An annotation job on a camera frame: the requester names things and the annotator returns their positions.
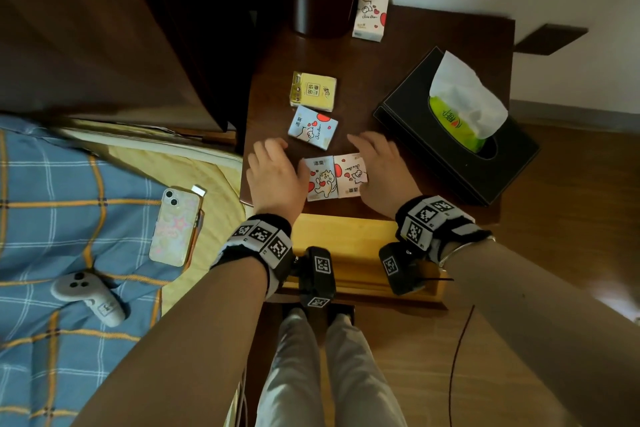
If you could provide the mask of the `person's left forearm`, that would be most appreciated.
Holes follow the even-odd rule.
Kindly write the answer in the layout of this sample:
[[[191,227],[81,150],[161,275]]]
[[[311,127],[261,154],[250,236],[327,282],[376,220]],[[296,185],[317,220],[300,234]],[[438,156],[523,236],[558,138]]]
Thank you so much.
[[[72,427],[223,427],[267,277],[253,257],[211,269],[108,375]]]

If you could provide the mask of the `white cat print tissue packet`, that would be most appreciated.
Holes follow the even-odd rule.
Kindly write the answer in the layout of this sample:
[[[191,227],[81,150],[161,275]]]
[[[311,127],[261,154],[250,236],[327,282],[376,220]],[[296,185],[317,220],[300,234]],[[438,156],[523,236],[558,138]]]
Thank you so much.
[[[303,159],[309,169],[307,201],[323,201],[339,197],[333,156]]]

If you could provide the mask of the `black marker wristband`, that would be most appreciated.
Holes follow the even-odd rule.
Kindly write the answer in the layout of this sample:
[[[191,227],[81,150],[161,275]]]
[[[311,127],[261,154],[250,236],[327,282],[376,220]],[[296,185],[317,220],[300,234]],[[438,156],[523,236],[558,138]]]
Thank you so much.
[[[257,259],[268,275],[265,298],[284,283],[295,261],[291,223],[274,213],[258,213],[242,222],[223,244],[211,268],[244,258]]]
[[[396,238],[444,269],[449,257],[466,246],[494,241],[490,230],[441,196],[421,196],[404,204],[396,214]]]

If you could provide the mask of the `person's left hand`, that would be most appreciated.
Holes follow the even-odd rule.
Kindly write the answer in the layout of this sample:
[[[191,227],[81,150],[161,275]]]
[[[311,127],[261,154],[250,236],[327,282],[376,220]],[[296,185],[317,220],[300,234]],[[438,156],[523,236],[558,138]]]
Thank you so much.
[[[307,195],[298,192],[297,171],[285,154],[281,138],[259,140],[248,156],[246,172],[253,210],[277,214],[293,225],[303,211]]]

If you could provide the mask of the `tall white tissue packet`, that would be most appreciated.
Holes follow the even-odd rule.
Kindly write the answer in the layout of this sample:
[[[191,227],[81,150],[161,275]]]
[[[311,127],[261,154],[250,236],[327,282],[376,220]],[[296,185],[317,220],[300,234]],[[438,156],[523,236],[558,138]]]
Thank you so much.
[[[390,0],[357,0],[352,37],[381,42]]]

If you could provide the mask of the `person's leg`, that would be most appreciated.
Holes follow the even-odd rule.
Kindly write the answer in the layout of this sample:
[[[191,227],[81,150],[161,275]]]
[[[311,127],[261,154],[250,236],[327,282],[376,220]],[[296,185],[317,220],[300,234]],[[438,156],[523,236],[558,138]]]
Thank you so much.
[[[301,305],[283,312],[255,427],[325,427],[316,335]]]
[[[407,427],[364,334],[347,314],[332,319],[324,345],[335,427]]]

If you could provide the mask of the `green tissue pack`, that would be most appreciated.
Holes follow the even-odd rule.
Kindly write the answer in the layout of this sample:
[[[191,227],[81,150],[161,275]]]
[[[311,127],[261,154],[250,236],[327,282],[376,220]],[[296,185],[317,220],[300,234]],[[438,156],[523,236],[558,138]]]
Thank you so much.
[[[441,98],[429,97],[429,107],[444,130],[462,147],[473,153],[478,153],[484,147],[486,140],[476,137],[468,124]]]

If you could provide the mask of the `white handheld controller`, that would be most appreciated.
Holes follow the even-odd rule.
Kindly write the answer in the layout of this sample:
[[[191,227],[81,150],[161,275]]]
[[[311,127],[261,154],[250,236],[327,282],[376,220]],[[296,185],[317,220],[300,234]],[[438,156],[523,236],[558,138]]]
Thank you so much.
[[[59,277],[52,282],[50,291],[62,302],[84,302],[110,328],[119,326],[125,320],[124,309],[116,295],[93,273],[79,271]]]

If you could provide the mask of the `light wooden drawer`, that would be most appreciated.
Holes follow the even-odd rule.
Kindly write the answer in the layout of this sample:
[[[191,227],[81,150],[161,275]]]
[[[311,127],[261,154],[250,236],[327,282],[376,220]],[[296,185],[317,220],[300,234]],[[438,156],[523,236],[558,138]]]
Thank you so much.
[[[292,243],[299,255],[309,246],[329,250],[337,285],[336,303],[407,311],[443,309],[449,278],[433,264],[420,264],[421,273],[428,278],[423,289],[404,296],[392,292],[378,252],[396,240],[396,229],[394,221],[304,213],[293,226]]]

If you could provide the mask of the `blue cat print tissue packet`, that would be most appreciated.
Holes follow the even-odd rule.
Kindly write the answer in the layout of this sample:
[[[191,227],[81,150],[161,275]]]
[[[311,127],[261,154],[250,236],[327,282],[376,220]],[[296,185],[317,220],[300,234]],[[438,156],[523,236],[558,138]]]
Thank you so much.
[[[327,150],[339,122],[318,111],[298,106],[287,132],[288,136]]]

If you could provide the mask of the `blue plaid blanket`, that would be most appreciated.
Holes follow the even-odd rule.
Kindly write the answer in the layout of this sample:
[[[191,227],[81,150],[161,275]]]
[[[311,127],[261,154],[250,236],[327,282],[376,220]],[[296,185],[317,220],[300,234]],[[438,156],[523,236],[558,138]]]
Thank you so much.
[[[161,317],[180,268],[149,259],[165,186],[33,121],[0,115],[0,427],[66,427]],[[54,280],[100,277],[110,328]]]

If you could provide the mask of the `pink cat print tissue packet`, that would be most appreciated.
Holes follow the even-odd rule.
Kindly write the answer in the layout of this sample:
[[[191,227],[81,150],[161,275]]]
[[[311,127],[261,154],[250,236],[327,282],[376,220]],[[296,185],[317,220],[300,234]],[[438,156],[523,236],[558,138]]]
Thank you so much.
[[[360,186],[368,181],[364,159],[359,153],[334,155],[338,198],[358,197]]]

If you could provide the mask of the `black tissue box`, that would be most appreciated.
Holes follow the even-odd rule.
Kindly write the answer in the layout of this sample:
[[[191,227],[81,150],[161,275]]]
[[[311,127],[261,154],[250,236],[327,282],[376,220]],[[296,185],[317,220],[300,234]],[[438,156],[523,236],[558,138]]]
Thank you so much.
[[[429,107],[429,88],[443,56],[438,47],[428,52],[373,116],[463,203],[488,206],[540,147],[510,116],[478,153],[458,144]]]

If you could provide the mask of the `smartphone in pastel case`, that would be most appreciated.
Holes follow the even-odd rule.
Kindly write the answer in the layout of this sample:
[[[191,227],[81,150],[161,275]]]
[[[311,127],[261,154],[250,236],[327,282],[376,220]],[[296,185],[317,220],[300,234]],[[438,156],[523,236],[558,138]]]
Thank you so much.
[[[176,268],[187,264],[201,206],[202,196],[192,190],[163,191],[148,252],[150,260]]]

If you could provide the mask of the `dark brown headboard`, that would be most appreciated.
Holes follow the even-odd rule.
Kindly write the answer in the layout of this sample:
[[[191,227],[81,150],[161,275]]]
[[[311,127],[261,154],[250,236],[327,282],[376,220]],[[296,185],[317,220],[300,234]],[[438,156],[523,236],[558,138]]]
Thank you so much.
[[[0,0],[0,114],[244,131],[246,0]]]

